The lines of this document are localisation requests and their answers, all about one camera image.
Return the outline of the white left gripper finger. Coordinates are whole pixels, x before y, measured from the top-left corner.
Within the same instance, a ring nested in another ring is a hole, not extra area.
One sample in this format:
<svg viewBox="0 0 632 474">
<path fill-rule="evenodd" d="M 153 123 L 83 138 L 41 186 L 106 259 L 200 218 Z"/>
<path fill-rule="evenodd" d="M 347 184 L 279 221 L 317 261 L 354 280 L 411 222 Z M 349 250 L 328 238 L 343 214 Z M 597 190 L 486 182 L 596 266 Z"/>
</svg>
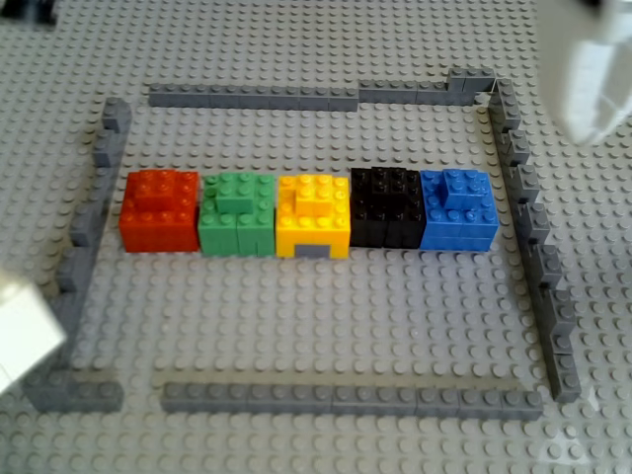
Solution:
<svg viewBox="0 0 632 474">
<path fill-rule="evenodd" d="M 567 138 L 594 142 L 598 96 L 611 59 L 611 3 L 538 1 L 536 6 L 540 97 Z"/>
</svg>

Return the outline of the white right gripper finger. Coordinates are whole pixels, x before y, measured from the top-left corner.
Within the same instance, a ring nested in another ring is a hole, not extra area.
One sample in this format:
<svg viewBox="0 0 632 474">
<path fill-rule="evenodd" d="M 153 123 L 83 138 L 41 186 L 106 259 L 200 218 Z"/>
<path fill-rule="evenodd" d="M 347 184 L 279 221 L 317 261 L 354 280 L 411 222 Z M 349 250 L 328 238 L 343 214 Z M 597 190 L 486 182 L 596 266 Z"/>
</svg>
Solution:
<svg viewBox="0 0 632 474">
<path fill-rule="evenodd" d="M 610 38 L 614 53 L 604 86 L 610 106 L 605 134 L 610 134 L 631 114 L 631 28 L 612 27 Z"/>
</svg>

